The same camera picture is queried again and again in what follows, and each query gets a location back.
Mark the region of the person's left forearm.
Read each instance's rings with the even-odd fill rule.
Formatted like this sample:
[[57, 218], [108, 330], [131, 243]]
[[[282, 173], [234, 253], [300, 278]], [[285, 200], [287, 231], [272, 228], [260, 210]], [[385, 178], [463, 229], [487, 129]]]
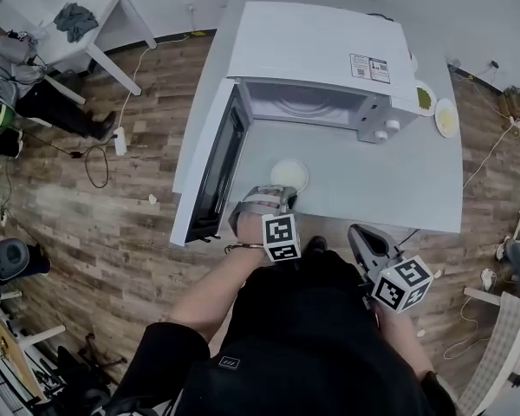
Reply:
[[221, 328], [239, 290], [259, 268], [261, 249], [230, 250], [220, 264], [193, 284], [172, 307], [168, 321], [193, 329], [207, 342]]

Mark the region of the plate of green food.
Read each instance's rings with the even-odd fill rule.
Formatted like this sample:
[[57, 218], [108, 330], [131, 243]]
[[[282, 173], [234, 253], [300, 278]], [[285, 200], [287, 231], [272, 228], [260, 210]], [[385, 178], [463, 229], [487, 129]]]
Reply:
[[419, 114], [425, 117], [431, 117], [435, 114], [437, 97], [432, 89], [424, 82], [417, 80], [416, 89], [419, 99]]

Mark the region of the person's left hand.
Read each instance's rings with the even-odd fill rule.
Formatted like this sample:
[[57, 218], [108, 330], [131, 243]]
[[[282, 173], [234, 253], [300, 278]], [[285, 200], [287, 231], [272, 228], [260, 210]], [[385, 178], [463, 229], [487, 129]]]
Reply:
[[237, 218], [237, 240], [241, 244], [263, 244], [263, 219], [249, 211], [242, 211]]

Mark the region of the person's right forearm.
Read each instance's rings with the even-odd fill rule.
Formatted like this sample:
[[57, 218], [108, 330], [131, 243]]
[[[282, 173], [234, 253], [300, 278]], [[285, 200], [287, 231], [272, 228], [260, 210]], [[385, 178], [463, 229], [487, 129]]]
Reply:
[[407, 313], [396, 314], [378, 304], [375, 313], [384, 339], [412, 368], [418, 379], [423, 380], [433, 372], [433, 365], [419, 342], [411, 317]]

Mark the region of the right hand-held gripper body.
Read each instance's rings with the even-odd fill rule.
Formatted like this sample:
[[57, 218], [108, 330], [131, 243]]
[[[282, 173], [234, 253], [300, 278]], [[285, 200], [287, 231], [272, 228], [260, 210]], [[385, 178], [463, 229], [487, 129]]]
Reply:
[[420, 256], [381, 268], [369, 279], [374, 286], [370, 297], [399, 314], [423, 300], [433, 281], [433, 273]]

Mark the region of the white round bowl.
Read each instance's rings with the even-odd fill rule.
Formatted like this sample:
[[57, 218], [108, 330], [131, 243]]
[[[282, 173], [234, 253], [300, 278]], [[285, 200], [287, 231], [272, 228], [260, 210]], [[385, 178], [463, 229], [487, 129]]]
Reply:
[[280, 160], [272, 167], [270, 181], [272, 185], [292, 187], [300, 193], [309, 182], [309, 171], [307, 167], [298, 160]]

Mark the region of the plate of yellow food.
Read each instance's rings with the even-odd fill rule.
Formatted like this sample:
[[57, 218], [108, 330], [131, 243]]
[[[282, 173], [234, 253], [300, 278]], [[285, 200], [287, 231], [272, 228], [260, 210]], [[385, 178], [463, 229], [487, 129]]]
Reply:
[[456, 106], [446, 98], [439, 99], [434, 113], [435, 125], [439, 133], [447, 138], [454, 138], [459, 131], [459, 119]]

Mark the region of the checkered cloth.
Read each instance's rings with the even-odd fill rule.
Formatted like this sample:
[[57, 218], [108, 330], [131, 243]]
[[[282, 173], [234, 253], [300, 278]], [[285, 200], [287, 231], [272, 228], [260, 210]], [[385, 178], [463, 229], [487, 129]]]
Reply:
[[464, 294], [499, 307], [484, 355], [458, 399], [463, 416], [479, 416], [497, 398], [520, 385], [520, 298], [473, 288], [466, 288]]

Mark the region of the person's black shirt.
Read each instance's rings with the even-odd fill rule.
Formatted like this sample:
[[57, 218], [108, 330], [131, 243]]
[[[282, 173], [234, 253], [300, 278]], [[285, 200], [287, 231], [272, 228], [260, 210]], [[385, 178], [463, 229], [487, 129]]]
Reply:
[[383, 339], [334, 252], [256, 270], [216, 355], [192, 328], [148, 326], [106, 415], [167, 402], [173, 416], [456, 416], [435, 374], [418, 379]]

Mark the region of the wicker basket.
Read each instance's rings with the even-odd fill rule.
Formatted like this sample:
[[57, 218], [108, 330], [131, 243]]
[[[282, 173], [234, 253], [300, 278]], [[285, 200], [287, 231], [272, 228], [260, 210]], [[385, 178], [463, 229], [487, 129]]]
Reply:
[[499, 112], [513, 118], [520, 118], [520, 88], [506, 88], [499, 96]]

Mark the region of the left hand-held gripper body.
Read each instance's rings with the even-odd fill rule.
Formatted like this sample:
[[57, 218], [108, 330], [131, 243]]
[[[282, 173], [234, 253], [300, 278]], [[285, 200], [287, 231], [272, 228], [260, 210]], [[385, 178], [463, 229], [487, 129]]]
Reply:
[[301, 256], [300, 239], [293, 210], [283, 210], [282, 200], [268, 190], [270, 185], [253, 187], [229, 217], [229, 225], [237, 237], [237, 218], [240, 212], [249, 211], [262, 216], [263, 244], [248, 244], [263, 248], [271, 262], [294, 260]]

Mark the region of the grey cloth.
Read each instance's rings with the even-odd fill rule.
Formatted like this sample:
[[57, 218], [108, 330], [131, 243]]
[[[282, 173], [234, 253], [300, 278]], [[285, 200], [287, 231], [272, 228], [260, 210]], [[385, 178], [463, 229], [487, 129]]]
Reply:
[[55, 16], [54, 24], [60, 32], [66, 33], [69, 43], [79, 42], [99, 26], [94, 13], [78, 3], [67, 3]]

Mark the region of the black office chair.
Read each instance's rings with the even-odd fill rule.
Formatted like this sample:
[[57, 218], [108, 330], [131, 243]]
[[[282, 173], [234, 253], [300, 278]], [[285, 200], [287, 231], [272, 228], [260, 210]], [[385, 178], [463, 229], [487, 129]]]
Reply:
[[127, 364], [120, 357], [116, 361], [100, 362], [94, 346], [95, 335], [85, 336], [85, 346], [73, 356], [66, 348], [58, 348], [58, 376], [64, 387], [57, 395], [61, 416], [93, 416], [111, 399], [109, 386], [118, 384], [108, 373], [111, 367]]

